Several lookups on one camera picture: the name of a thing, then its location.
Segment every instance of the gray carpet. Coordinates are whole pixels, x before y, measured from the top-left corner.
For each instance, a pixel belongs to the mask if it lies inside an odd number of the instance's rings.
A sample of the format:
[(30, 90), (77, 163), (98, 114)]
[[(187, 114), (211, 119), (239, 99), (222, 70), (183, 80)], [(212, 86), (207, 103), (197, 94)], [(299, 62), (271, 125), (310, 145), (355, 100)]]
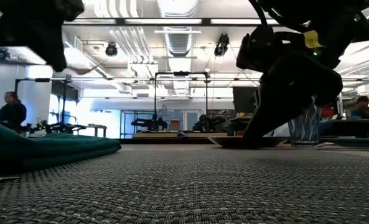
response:
[(0, 183), (0, 223), (369, 223), (369, 157), (123, 150)]

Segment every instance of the black jacket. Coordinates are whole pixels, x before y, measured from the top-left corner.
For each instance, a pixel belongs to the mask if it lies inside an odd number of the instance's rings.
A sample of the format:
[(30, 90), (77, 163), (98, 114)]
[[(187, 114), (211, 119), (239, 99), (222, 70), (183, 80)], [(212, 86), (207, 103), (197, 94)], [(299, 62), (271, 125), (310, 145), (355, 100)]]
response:
[(6, 104), (0, 109), (0, 121), (7, 121), (11, 128), (19, 128), (27, 118), (27, 108), (19, 101), (12, 105)]

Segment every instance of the green mat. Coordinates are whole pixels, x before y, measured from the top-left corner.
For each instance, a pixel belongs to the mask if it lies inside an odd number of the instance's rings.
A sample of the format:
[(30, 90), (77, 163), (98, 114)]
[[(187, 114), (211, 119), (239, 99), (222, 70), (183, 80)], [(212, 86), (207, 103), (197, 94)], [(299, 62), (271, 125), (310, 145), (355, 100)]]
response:
[(0, 124), (0, 174), (16, 174), (112, 154), (117, 140), (72, 134), (24, 138)]

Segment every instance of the ceiling light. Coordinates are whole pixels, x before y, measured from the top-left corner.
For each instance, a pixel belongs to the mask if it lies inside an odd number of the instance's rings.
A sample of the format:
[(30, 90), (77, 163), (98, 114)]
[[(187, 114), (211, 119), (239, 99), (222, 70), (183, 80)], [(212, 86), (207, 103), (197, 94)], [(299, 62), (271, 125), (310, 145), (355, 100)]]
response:
[(201, 30), (155, 30), (155, 34), (201, 34)]
[[(106, 100), (154, 100), (153, 96), (149, 97), (136, 97), (136, 96), (114, 96), (114, 97), (105, 97), (105, 96), (99, 96), (99, 97), (81, 97), (81, 99), (106, 99)], [(157, 100), (189, 100), (189, 99), (201, 99), (204, 100), (205, 97), (202, 96), (158, 96)], [(232, 100), (233, 97), (214, 97), (215, 100)]]
[(216, 63), (223, 63), (224, 62), (224, 57), (223, 56), (216, 56), (215, 61), (216, 61)]
[(114, 19), (81, 19), (77, 18), (72, 22), (64, 22), (64, 25), (70, 24), (116, 24)]
[[(259, 19), (211, 19), (211, 24), (249, 24), (249, 25), (260, 25)], [(278, 22), (274, 19), (267, 19), (267, 23), (270, 25), (278, 25)]]
[(125, 19), (127, 24), (201, 24), (202, 19)]

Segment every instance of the woman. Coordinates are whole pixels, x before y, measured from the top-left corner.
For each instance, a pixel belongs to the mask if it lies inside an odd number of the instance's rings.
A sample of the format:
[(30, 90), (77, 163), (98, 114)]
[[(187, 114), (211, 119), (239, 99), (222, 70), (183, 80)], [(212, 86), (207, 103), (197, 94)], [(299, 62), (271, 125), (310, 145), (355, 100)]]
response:
[(4, 94), (4, 101), (6, 105), (0, 109), (0, 123), (20, 133), (21, 123), (27, 118), (27, 108), (13, 91)]

